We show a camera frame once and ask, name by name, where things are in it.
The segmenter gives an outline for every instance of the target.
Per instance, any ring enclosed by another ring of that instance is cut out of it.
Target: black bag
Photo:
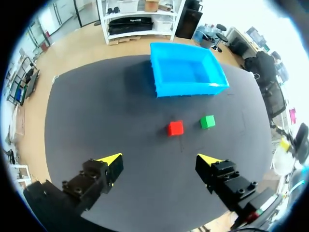
[[[127,17],[111,21],[108,32],[110,35],[114,35],[152,29],[153,23],[149,17]]]

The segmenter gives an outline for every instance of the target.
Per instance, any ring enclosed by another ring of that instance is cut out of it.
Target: wooden floor
[[[35,92],[25,101],[25,136],[18,144],[20,162],[28,165],[32,181],[50,180],[45,158],[44,124],[54,77],[98,60],[150,54],[149,43],[156,41],[170,42],[167,37],[149,36],[108,46],[104,42],[101,27],[88,25],[57,41],[39,57],[37,67],[41,70],[40,78]],[[194,44],[191,40],[181,38],[175,38],[174,42]],[[218,60],[239,66],[228,48],[224,45],[221,48],[222,53],[213,51]]]

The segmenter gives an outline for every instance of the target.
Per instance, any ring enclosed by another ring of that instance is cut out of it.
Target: wooden pallet
[[[140,40],[140,36],[127,36],[127,37],[123,37],[123,38],[119,38],[119,39],[113,39],[110,40],[108,45],[117,45],[119,43],[123,43],[123,42],[129,42],[131,40]]]

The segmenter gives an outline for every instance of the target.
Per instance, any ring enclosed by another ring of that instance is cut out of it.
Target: trash bin
[[[210,49],[214,44],[214,39],[208,35],[203,35],[202,41],[200,43],[201,47]]]

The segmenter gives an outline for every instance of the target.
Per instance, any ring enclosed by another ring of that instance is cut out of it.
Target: green cube
[[[207,128],[210,128],[210,127],[214,127],[216,125],[216,122],[214,120],[213,115],[202,117],[200,119],[200,122],[201,122],[201,128],[202,129],[207,129]]]

